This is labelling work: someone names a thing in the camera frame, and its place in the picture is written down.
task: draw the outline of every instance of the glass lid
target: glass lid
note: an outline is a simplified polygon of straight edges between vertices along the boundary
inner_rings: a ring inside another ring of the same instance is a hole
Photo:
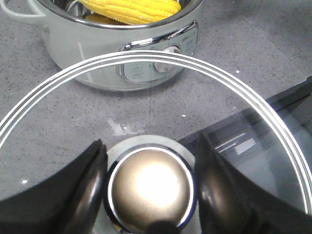
[[[134,72],[146,67],[151,69]],[[155,77],[155,71],[162,75]],[[98,72],[104,83],[110,80],[110,90],[74,80]],[[132,91],[112,91],[118,79]],[[311,214],[311,155],[306,153],[311,132],[292,111],[283,113],[281,103],[271,99],[271,107],[233,75],[180,54],[128,51],[85,60],[35,87],[1,121],[0,200],[40,184],[98,139],[107,147],[108,169],[131,147],[162,144],[178,152],[192,171],[204,135],[255,184]],[[201,232],[196,212],[184,233]],[[102,207],[94,233],[110,232],[101,215],[106,215]]]

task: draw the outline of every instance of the control panel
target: control panel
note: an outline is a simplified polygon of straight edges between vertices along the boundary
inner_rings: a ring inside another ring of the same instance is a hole
[[[192,55],[197,41],[197,22],[192,21],[180,30],[153,39],[130,42],[125,50],[158,50],[184,55]],[[182,68],[166,63],[135,62],[119,68],[119,75],[131,83],[146,83],[156,79],[173,77]]]

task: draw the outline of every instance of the corn on the cob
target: corn on the cob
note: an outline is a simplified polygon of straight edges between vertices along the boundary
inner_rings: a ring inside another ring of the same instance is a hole
[[[174,0],[78,0],[91,11],[125,24],[146,24],[174,15],[181,6]]]

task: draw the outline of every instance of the pot handle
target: pot handle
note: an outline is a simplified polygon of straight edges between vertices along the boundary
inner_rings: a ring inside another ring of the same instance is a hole
[[[28,14],[21,14],[11,11],[7,5],[10,0],[0,0],[0,6],[3,11],[13,20],[16,20],[21,23],[28,23],[37,26],[41,26],[44,24],[45,14],[40,11],[40,9],[36,6],[36,0],[27,0],[28,5],[30,6],[31,10],[35,13],[34,15]]]

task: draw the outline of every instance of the pot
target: pot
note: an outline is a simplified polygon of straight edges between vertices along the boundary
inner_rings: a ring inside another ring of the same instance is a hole
[[[143,25],[111,25],[85,20],[90,13],[77,0],[27,0],[33,15],[7,8],[12,19],[41,28],[46,48],[62,69],[102,54],[127,50],[160,50],[192,55],[202,16],[203,0],[181,0],[182,10],[164,20]],[[92,87],[132,91],[158,85],[181,68],[161,63],[134,63],[91,71],[77,78]]]

